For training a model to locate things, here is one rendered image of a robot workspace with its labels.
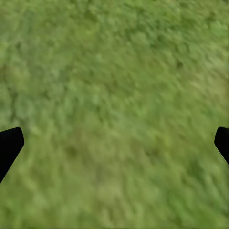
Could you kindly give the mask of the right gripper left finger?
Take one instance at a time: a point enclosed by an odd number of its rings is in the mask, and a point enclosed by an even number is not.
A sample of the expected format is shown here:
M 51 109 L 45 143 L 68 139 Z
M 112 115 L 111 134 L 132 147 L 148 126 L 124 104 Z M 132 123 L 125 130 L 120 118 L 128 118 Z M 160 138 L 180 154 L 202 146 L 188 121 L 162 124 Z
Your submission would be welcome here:
M 0 132 L 0 183 L 24 146 L 20 127 Z

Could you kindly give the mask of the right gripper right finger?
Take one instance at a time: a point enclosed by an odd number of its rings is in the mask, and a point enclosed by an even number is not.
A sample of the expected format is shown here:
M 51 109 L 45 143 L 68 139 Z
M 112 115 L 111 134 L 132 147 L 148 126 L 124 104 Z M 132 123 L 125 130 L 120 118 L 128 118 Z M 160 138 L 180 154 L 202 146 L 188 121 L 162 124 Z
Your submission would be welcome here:
M 229 128 L 219 127 L 214 143 L 229 164 Z

